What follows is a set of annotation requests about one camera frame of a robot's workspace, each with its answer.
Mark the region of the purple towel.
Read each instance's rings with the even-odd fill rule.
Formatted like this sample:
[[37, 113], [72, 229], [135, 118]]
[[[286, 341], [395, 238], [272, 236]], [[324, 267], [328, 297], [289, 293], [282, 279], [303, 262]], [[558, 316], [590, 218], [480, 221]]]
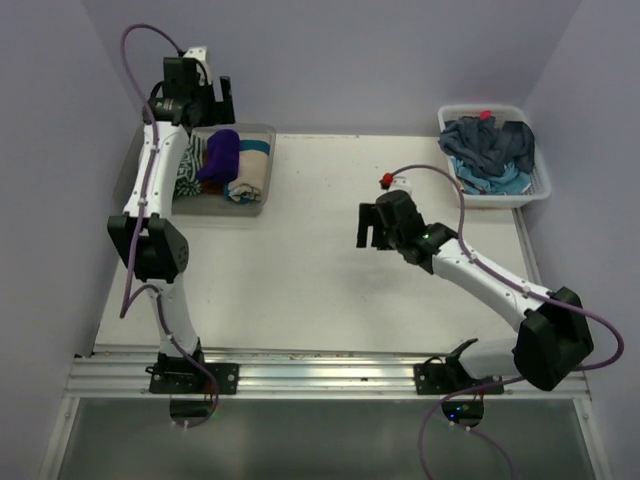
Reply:
[[218, 130], [206, 144], [206, 160], [197, 172], [199, 182], [228, 184], [239, 172], [240, 138], [231, 129]]

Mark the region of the dark grey towel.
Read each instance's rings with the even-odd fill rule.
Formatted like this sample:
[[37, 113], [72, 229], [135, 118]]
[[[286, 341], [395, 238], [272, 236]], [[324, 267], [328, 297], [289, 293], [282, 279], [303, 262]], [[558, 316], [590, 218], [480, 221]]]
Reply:
[[438, 143], [480, 178], [501, 177], [509, 166], [531, 174], [535, 166], [535, 137], [521, 121], [505, 121], [498, 128], [493, 116], [464, 116], [446, 125]]

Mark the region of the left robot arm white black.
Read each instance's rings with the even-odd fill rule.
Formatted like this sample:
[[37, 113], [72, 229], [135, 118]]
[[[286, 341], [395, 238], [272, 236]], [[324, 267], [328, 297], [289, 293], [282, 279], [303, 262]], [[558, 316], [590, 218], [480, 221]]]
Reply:
[[151, 372], [161, 379], [172, 376], [189, 393], [205, 386], [208, 369], [186, 304], [183, 274], [189, 244], [171, 221], [173, 193], [191, 132], [235, 119], [231, 81], [222, 77], [220, 83], [220, 100], [210, 83], [196, 78], [166, 79], [145, 99], [134, 185], [122, 212], [107, 221], [126, 268], [119, 315], [125, 317], [140, 295], [150, 297], [160, 334]]

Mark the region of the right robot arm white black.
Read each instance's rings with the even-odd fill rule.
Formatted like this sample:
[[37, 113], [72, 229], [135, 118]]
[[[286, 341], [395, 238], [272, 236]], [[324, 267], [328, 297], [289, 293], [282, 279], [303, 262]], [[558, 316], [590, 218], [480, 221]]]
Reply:
[[477, 265], [471, 249], [460, 246], [457, 232], [425, 223], [412, 201], [360, 204], [356, 245], [398, 252], [407, 263], [480, 300], [516, 333], [515, 339], [468, 339], [442, 358], [416, 364], [420, 394], [464, 393], [476, 386], [499, 393], [496, 383], [505, 376], [521, 376], [551, 391], [593, 352], [575, 292], [566, 287], [551, 292], [506, 270], [500, 273], [507, 280], [497, 280]]

